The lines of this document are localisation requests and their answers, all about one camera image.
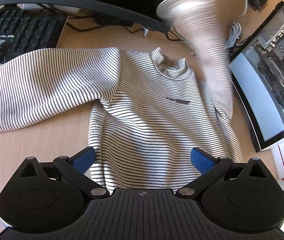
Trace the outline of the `striped beige long-sleeve shirt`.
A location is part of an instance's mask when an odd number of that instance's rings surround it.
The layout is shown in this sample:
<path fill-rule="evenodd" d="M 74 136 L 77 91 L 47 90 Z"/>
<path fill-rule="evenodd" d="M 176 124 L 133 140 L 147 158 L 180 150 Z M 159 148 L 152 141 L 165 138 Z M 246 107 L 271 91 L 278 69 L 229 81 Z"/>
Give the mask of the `striped beige long-sleeve shirt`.
<path fill-rule="evenodd" d="M 164 0 L 157 14 L 198 55 L 204 81 L 186 59 L 171 60 L 160 48 L 35 50 L 0 66 L 0 132 L 92 102 L 90 174 L 109 191 L 179 189 L 199 176 L 195 147 L 242 162 L 217 0 Z"/>

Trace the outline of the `white glass-panel PC case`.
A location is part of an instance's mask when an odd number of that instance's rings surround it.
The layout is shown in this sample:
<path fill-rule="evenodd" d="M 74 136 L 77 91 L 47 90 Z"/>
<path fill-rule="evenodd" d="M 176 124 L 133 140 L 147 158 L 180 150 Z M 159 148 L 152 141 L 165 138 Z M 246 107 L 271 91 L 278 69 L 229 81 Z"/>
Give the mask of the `white glass-panel PC case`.
<path fill-rule="evenodd" d="M 256 152 L 284 139 L 284 2 L 231 57 L 234 88 Z"/>

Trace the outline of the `black mechanical keyboard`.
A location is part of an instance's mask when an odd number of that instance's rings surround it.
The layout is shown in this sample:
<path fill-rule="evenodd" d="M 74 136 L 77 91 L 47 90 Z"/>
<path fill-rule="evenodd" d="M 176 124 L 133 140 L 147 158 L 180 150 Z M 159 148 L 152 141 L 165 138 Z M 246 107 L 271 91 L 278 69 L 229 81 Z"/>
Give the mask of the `black mechanical keyboard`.
<path fill-rule="evenodd" d="M 0 9 L 0 65 L 24 53 L 56 48 L 67 17 L 18 7 Z"/>

